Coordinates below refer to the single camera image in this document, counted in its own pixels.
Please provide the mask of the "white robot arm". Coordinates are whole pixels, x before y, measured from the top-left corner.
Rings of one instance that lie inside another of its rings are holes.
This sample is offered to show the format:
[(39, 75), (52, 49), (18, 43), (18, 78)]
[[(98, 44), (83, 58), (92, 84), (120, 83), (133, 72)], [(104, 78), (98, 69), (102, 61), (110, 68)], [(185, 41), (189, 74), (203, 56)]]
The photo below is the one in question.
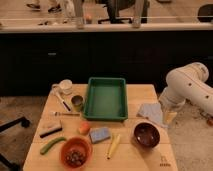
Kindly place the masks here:
[(163, 122), (169, 124), (187, 100), (197, 105), (208, 119), (213, 119), (213, 87), (206, 84), (208, 68), (194, 62), (175, 68), (166, 75), (167, 86), (159, 96)]

